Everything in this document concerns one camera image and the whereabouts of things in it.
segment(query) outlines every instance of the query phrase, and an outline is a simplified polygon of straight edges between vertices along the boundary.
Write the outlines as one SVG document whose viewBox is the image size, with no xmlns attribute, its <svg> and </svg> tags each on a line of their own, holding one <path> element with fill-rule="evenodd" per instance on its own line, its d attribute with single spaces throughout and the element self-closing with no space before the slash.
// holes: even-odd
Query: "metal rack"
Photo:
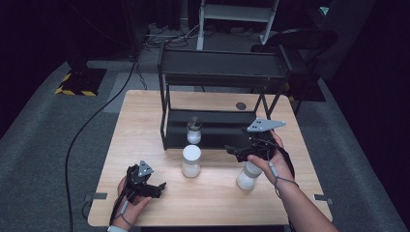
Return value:
<svg viewBox="0 0 410 232">
<path fill-rule="evenodd" d="M 240 128 L 247 127 L 253 122 L 261 103 L 267 119 L 270 119 L 291 71 L 282 47 L 279 53 L 272 54 L 167 49 L 162 43 L 158 74 L 163 148 L 183 148 L 188 145 L 187 120 L 191 116 L 200 117 L 204 123 L 200 142 L 202 148 L 223 149 L 224 144 L 244 144 L 244 139 L 247 138 L 243 138 Z M 252 111 L 189 110 L 174 108 L 171 104 L 170 85 L 246 87 L 264 90 L 273 81 L 277 81 L 280 86 L 273 102 L 268 105 L 264 91 L 261 91 Z"/>
</svg>

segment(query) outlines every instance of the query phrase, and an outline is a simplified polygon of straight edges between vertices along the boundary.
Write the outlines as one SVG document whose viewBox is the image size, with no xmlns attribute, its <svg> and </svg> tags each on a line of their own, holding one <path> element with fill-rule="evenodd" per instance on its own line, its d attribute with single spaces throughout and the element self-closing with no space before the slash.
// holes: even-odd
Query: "chair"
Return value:
<svg viewBox="0 0 410 232">
<path fill-rule="evenodd" d="M 323 29 L 289 29 L 274 34 L 265 44 L 253 45 L 251 52 L 277 53 L 282 45 L 289 58 L 293 72 L 289 77 L 287 96 L 300 94 L 295 115 L 298 113 L 302 101 L 311 87 L 317 84 L 320 75 L 315 72 L 320 55 L 338 40 L 338 35 L 332 30 Z"/>
</svg>

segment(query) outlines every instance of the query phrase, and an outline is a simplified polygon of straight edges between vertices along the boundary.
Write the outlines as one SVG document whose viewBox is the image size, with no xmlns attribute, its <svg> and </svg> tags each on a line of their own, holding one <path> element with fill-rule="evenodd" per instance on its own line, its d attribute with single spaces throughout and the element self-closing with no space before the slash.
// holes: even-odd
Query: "white object on shelf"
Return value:
<svg viewBox="0 0 410 232">
<path fill-rule="evenodd" d="M 274 0 L 272 8 L 254 8 L 205 4 L 205 0 L 202 0 L 199 10 L 199 34 L 196 49 L 203 49 L 205 18 L 267 22 L 265 33 L 260 35 L 261 43 L 265 44 L 268 41 L 269 33 L 271 32 L 272 24 L 277 13 L 278 3 L 279 0 Z"/>
</svg>

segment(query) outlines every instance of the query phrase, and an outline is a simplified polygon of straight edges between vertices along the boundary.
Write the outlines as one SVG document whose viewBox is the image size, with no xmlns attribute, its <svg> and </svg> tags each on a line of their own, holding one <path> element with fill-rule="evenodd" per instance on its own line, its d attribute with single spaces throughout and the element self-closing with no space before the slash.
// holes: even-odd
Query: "white jar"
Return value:
<svg viewBox="0 0 410 232">
<path fill-rule="evenodd" d="M 191 117 L 187 123 L 187 140 L 190 144 L 198 144 L 201 141 L 202 122 L 198 117 Z"/>
<path fill-rule="evenodd" d="M 262 170 L 253 163 L 246 161 L 241 173 L 236 178 L 236 183 L 243 190 L 252 190 L 256 185 L 257 177 Z"/>
<path fill-rule="evenodd" d="M 196 145 L 188 145 L 184 148 L 183 155 L 182 173 L 190 178 L 198 176 L 201 171 L 201 150 Z"/>
</svg>

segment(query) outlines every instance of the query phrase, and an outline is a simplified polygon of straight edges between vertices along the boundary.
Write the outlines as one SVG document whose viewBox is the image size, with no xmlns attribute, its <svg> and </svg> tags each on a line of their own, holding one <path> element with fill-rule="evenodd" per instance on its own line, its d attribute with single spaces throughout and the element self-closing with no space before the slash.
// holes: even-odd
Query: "white cup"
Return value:
<svg viewBox="0 0 410 232">
<path fill-rule="evenodd" d="M 182 173 L 186 177 L 196 177 L 201 171 L 199 160 L 201 158 L 201 150 L 196 145 L 188 145 L 183 151 L 184 160 L 182 162 Z"/>
</svg>

